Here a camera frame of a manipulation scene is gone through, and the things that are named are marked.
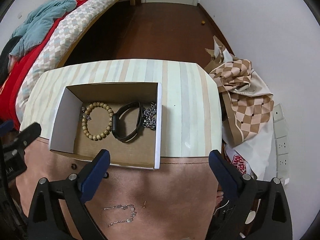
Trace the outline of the white plastic bag red print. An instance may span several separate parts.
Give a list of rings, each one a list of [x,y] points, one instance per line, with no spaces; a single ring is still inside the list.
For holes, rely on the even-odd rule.
[[[268,160],[272,149],[273,133],[273,120],[271,118],[257,135],[242,142],[238,146],[235,146],[228,120],[222,122],[222,139],[226,142],[228,148],[230,148],[232,152],[235,151],[247,162],[258,180],[264,178],[266,168],[268,167]]]

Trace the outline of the black fuzzy garment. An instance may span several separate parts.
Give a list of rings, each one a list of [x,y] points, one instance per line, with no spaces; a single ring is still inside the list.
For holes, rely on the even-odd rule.
[[[1,58],[0,58],[0,85],[2,86],[6,79],[9,76],[10,73],[10,67],[9,67],[9,53],[13,50],[13,48],[18,44],[22,36],[15,36],[11,38],[7,44],[4,46],[2,52],[1,52]]]

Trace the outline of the brown cardboard scraps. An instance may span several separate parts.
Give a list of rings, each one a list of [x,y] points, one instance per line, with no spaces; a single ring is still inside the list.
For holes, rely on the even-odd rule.
[[[210,62],[204,68],[206,72],[210,73],[223,63],[238,60],[216,36],[213,36],[213,44],[214,49],[206,49],[206,52],[210,55]]]

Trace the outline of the beige checkered cloth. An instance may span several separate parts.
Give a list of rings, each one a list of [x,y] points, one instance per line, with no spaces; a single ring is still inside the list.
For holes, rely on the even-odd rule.
[[[225,106],[232,145],[255,137],[270,121],[273,94],[249,60],[224,62],[208,72]]]

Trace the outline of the checkered bed sheet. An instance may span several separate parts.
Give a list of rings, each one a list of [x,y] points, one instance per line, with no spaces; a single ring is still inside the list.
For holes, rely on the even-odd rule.
[[[119,0],[85,0],[58,23],[37,58],[29,64],[27,74],[19,87],[14,107],[18,123],[23,120],[25,106],[40,76],[46,71],[63,66],[67,53],[80,40],[89,25],[117,1]]]

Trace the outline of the white power strip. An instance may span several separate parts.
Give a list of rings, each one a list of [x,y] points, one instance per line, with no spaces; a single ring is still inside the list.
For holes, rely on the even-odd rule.
[[[282,105],[279,103],[273,108],[273,130],[276,147],[277,177],[286,186],[290,181],[289,175],[289,140]]]

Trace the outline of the white round cup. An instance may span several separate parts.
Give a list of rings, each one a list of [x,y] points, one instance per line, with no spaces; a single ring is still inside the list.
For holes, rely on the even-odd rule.
[[[255,215],[256,215],[256,212],[251,210],[247,216],[247,219],[245,221],[245,224],[250,224],[253,222],[253,220],[255,219]]]

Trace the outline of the red blanket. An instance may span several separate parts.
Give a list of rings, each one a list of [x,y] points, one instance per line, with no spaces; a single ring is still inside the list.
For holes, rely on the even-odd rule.
[[[78,8],[84,3],[85,0],[76,1],[76,8]],[[29,64],[32,60],[37,58],[37,54],[44,48],[58,23],[63,20],[67,16],[67,14],[65,14],[65,16],[63,16],[62,18],[56,20],[42,43],[34,47],[24,57],[20,59],[9,57],[10,73],[5,83],[1,86],[1,122],[12,120],[14,122],[15,130],[18,130],[20,127],[20,123],[17,122],[17,116],[14,112],[16,96],[19,87],[23,82],[23,79],[27,74]]]

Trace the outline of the blue quilted jacket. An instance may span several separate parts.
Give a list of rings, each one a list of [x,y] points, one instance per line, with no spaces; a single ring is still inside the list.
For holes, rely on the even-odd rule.
[[[20,59],[42,43],[54,22],[77,6],[76,0],[50,0],[30,12],[25,21],[12,33],[7,45],[10,57]]]

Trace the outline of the white cardboard box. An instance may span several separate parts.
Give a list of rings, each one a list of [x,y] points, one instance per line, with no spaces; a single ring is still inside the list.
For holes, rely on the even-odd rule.
[[[121,106],[143,106],[139,134],[127,143],[112,134],[112,116]],[[92,161],[101,149],[111,164],[157,170],[160,167],[162,85],[159,82],[87,83],[66,86],[55,111],[49,150]]]

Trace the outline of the black fitness band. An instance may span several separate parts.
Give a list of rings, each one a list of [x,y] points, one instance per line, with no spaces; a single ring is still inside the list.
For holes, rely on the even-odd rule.
[[[138,110],[136,124],[133,124],[133,117],[129,117],[134,110]],[[112,116],[112,134],[120,142],[127,143],[133,140],[142,127],[143,106],[140,102],[125,104]]]

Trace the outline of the pink striped table cloth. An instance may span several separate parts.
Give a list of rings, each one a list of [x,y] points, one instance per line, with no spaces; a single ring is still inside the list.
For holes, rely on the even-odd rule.
[[[109,135],[88,139],[82,106],[114,111],[155,102],[155,130],[143,128],[129,142]],[[109,178],[87,208],[109,239],[205,239],[216,204],[217,180],[208,154],[221,148],[217,86],[195,63],[130,59],[77,64],[41,75],[26,104],[21,128],[41,125],[27,147],[27,170],[16,179],[29,213],[39,179],[67,178],[100,150],[111,155]]]

